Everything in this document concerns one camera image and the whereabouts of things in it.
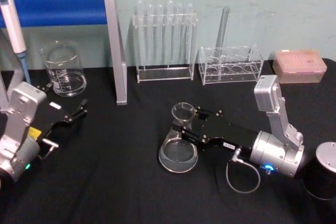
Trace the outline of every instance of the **blue horizontal bar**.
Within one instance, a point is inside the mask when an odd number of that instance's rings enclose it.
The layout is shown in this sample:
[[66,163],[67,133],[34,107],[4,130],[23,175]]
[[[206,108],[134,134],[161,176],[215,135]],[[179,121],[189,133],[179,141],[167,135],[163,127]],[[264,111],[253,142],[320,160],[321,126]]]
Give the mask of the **blue horizontal bar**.
[[[14,0],[22,27],[106,24],[104,0]],[[0,28],[5,28],[0,12]]]

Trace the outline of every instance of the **black table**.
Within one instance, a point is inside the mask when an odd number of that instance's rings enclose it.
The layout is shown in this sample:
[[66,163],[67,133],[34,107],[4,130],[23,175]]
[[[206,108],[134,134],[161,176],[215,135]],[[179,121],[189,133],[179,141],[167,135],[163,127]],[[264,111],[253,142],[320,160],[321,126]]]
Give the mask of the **black table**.
[[[335,141],[336,63],[325,62],[320,83],[281,85],[289,121],[303,133],[306,147]],[[272,73],[269,62],[262,73]],[[335,200],[315,200],[301,181],[279,174],[261,170],[255,193],[235,193],[224,178],[232,153],[219,148],[200,153],[189,173],[172,174],[159,164],[171,107],[181,101],[223,109],[232,122],[271,132],[255,102],[255,82],[203,86],[196,73],[194,81],[137,84],[130,68],[128,105],[117,106],[111,69],[85,74],[88,85],[81,95],[48,95],[69,109],[87,98],[81,128],[55,132],[60,148],[2,193],[0,223],[336,223]],[[47,81],[45,71],[31,75],[35,84]],[[255,175],[235,165],[230,170],[233,182],[254,186]]]

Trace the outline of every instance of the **light blue wall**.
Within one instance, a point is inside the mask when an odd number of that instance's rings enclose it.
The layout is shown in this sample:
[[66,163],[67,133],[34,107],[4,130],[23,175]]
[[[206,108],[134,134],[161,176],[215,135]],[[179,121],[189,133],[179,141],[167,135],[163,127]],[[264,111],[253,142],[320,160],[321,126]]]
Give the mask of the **light blue wall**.
[[[129,24],[137,0],[117,0],[128,64],[134,63]],[[198,12],[198,46],[213,47],[221,10],[232,8],[226,34],[228,46],[256,43],[264,58],[279,49],[313,48],[322,57],[336,60],[336,0],[175,0],[193,3]],[[84,48],[85,67],[106,66],[108,44],[105,26],[25,29],[28,66],[42,68],[38,49],[54,38],[69,38]],[[0,59],[1,68],[8,68]]]

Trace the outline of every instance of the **pink pipette tip box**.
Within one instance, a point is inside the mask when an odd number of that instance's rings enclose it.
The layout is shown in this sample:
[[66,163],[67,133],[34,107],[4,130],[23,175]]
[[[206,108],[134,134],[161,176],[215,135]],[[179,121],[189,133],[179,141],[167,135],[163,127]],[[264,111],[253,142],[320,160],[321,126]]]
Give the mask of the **pink pipette tip box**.
[[281,50],[273,69],[280,83],[312,83],[321,81],[327,66],[316,50]]

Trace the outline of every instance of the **glass beaker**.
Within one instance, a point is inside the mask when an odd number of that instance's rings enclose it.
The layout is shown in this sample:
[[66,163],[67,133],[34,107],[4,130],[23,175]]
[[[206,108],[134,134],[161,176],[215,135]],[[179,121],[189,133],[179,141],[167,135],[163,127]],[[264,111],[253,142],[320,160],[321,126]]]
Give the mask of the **glass beaker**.
[[[180,102],[172,108],[174,122],[191,129],[196,114],[194,107]],[[181,132],[172,128],[159,150],[159,161],[164,168],[174,173],[185,173],[197,163],[198,153],[195,145],[182,139]]]
[[73,97],[86,87],[79,48],[73,41],[55,40],[40,51],[54,84],[53,90],[61,97]]

